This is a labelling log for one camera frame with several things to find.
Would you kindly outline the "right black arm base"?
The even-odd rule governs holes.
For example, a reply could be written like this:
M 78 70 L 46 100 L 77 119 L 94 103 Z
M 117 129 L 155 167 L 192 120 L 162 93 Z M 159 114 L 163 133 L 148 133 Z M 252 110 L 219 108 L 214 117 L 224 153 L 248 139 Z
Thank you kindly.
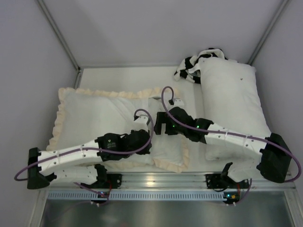
M 226 189 L 248 189 L 248 179 L 240 182 L 235 182 L 228 176 L 228 171 L 233 162 L 227 163 L 221 173 L 206 174 L 206 185 L 208 189 L 213 189 L 216 192 L 223 192 Z

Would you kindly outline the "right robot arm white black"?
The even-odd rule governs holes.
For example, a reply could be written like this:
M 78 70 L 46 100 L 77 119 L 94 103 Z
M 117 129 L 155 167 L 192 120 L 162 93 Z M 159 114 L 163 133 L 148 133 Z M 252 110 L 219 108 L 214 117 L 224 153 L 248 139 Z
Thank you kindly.
M 234 182 L 251 179 L 261 175 L 265 179 L 284 183 L 291 157 L 283 138 L 275 133 L 259 138 L 228 131 L 211 120 L 193 119 L 180 107 L 173 107 L 168 112 L 157 112 L 154 131 L 161 134 L 162 125 L 165 134 L 185 136 L 192 142 L 217 145 L 243 154 L 248 160 L 241 163 L 227 163 L 222 174 Z

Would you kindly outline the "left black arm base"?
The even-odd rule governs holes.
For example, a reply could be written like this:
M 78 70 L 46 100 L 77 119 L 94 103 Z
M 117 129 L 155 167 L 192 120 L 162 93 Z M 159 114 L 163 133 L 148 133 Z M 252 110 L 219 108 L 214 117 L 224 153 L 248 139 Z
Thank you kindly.
M 97 180 L 93 184 L 81 183 L 90 189 L 118 189 L 122 183 L 122 174 L 107 174 L 105 179 Z

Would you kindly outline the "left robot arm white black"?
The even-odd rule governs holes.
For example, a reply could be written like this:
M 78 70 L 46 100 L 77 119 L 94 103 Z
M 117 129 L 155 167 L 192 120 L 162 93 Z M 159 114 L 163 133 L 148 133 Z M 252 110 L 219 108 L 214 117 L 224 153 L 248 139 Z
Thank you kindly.
M 61 150 L 41 151 L 31 148 L 28 153 L 27 188 L 42 189 L 56 180 L 85 185 L 107 180 L 102 162 L 119 161 L 132 155 L 148 155 L 152 147 L 146 130 L 129 134 L 107 133 L 85 144 Z

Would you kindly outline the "grey cream ruffled pillowcase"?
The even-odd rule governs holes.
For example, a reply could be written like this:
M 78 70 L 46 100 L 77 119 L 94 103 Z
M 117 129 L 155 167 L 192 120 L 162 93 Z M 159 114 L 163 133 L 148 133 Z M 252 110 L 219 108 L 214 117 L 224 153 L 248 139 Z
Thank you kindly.
M 159 87 L 135 92 L 91 91 L 61 88 L 57 117 L 48 151 L 87 143 L 106 133 L 129 133 L 135 128 L 134 112 L 147 110 L 152 119 L 164 109 Z M 109 171 L 169 171 L 181 173 L 188 169 L 190 157 L 185 138 L 181 135 L 154 135 L 148 155 L 133 154 L 118 161 L 106 161 Z

